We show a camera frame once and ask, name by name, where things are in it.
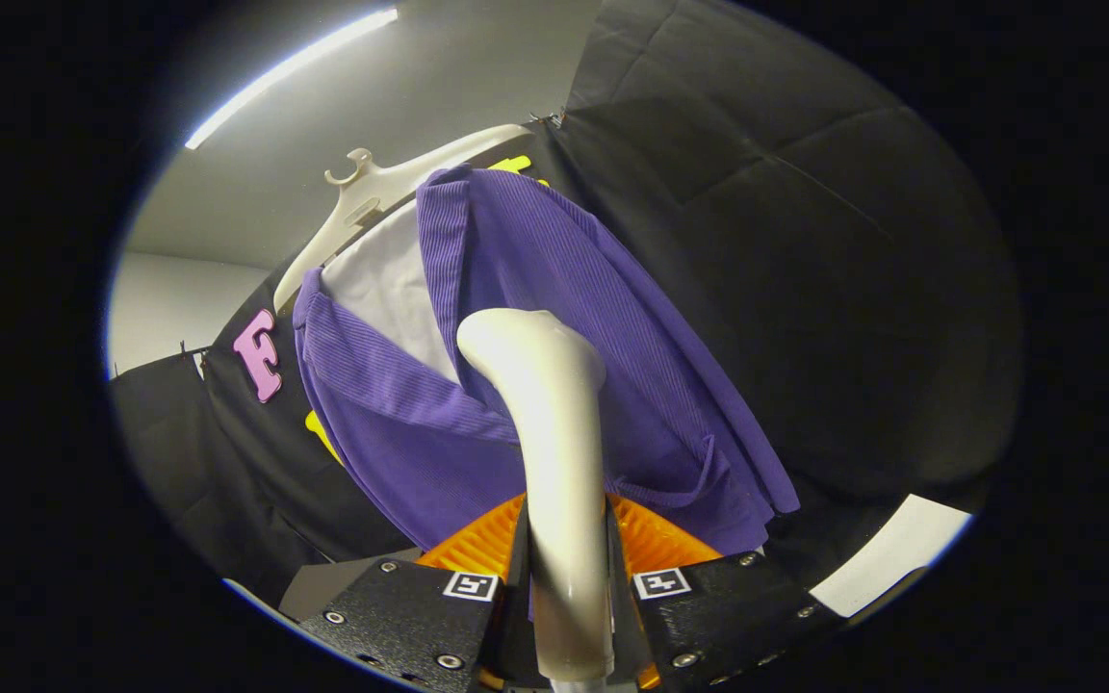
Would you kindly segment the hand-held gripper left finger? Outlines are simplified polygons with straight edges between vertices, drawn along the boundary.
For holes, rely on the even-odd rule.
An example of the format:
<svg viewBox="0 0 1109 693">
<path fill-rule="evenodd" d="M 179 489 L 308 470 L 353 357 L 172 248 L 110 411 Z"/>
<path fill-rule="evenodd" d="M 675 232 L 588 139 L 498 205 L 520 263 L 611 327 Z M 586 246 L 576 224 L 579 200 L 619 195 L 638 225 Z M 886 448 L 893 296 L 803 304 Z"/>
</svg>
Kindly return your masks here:
<svg viewBox="0 0 1109 693">
<path fill-rule="evenodd" d="M 431 552 L 381 556 L 301 611 L 316 644 L 408 692 L 501 692 L 499 646 L 527 622 L 523 495 Z"/>
</svg>

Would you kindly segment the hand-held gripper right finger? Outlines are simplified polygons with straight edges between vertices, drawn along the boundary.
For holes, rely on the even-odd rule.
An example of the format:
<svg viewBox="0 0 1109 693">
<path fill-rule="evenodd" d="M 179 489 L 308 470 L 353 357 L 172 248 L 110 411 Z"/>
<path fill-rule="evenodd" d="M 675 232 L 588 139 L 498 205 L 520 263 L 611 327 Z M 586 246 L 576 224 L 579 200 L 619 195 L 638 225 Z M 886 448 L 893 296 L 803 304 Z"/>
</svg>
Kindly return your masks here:
<svg viewBox="0 0 1109 693">
<path fill-rule="evenodd" d="M 846 624 L 757 550 L 722 553 L 637 501 L 607 497 L 625 675 L 642 692 L 718 692 Z"/>
</svg>

